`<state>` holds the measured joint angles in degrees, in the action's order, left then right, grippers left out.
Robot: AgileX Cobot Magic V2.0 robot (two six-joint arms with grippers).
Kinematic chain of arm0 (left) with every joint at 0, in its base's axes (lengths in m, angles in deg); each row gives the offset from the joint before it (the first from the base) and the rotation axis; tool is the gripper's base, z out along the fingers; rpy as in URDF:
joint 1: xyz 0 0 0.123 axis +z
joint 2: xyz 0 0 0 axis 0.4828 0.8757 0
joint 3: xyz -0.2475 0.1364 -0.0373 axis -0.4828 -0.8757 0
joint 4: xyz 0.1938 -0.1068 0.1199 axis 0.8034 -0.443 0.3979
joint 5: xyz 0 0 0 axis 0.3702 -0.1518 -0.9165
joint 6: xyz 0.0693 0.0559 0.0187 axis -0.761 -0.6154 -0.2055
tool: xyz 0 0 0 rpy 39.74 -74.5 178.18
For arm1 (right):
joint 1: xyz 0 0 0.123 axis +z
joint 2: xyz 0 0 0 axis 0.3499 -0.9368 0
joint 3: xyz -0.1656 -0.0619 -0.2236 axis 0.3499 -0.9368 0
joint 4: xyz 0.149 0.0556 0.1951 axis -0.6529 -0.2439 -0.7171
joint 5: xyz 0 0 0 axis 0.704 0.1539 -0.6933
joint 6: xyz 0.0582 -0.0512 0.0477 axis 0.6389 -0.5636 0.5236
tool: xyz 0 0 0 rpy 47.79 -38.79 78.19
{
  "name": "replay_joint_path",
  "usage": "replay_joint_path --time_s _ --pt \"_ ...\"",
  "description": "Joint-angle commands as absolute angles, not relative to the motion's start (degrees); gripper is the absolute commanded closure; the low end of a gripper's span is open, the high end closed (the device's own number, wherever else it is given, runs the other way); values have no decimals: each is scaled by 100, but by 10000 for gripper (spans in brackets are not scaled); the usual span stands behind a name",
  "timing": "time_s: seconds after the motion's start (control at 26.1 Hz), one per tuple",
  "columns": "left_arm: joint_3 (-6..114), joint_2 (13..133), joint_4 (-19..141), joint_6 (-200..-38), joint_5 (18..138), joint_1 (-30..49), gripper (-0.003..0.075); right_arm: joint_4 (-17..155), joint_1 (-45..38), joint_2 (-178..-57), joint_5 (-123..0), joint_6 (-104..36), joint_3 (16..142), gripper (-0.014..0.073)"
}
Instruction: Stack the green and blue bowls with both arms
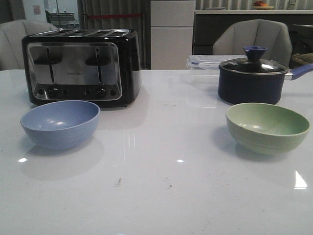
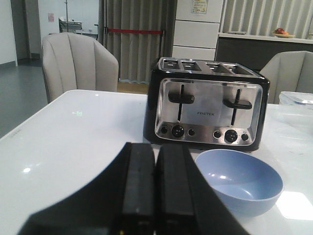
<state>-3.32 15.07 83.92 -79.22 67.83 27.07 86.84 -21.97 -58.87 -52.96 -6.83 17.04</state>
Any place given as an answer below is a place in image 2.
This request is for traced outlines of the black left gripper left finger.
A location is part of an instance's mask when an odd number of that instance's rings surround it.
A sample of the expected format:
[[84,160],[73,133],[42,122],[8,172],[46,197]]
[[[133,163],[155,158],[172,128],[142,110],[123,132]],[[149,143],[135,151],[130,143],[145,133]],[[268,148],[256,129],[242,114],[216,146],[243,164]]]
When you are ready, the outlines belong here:
[[32,214],[21,235],[152,235],[155,157],[149,144],[126,143],[92,181]]

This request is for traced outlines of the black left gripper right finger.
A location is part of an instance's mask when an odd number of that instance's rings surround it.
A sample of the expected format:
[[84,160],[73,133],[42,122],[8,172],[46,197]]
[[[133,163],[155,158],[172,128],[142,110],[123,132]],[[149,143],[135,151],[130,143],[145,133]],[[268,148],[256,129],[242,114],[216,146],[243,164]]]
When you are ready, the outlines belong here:
[[164,144],[156,164],[158,235],[246,235],[206,182],[188,147]]

